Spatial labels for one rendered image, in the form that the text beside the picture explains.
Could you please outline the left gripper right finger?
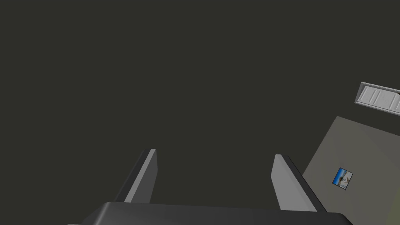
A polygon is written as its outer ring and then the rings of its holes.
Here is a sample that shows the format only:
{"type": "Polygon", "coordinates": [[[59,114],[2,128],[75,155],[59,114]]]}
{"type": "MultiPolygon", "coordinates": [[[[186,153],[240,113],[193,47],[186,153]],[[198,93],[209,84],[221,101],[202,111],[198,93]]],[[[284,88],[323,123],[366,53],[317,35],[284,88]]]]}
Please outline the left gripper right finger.
{"type": "Polygon", "coordinates": [[[281,210],[324,213],[327,211],[287,155],[275,155],[271,181],[281,210]]]}

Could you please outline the white panelled door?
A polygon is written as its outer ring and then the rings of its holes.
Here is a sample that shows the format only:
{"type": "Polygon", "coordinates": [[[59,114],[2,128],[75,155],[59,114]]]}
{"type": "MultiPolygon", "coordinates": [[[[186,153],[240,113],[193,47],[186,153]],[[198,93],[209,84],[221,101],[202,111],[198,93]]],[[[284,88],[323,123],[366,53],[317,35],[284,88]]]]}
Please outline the white panelled door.
{"type": "Polygon", "coordinates": [[[361,82],[355,104],[400,116],[400,90],[361,82]]]}

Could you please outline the blue framed wall picture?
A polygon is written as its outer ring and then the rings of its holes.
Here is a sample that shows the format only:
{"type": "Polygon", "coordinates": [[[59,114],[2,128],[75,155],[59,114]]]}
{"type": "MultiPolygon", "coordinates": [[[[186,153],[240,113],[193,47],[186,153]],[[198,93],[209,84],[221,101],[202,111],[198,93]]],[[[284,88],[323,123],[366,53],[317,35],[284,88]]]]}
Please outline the blue framed wall picture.
{"type": "Polygon", "coordinates": [[[352,176],[352,172],[345,170],[344,168],[339,168],[332,183],[335,186],[346,190],[352,176]]]}

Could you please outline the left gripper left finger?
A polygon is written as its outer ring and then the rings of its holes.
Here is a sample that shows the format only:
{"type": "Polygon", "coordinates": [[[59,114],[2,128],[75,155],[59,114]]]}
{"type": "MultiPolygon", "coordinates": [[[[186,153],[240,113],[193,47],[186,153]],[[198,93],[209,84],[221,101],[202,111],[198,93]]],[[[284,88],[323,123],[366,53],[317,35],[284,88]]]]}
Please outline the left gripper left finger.
{"type": "Polygon", "coordinates": [[[115,202],[150,203],[158,173],[156,149],[145,149],[124,181],[115,202]]]}

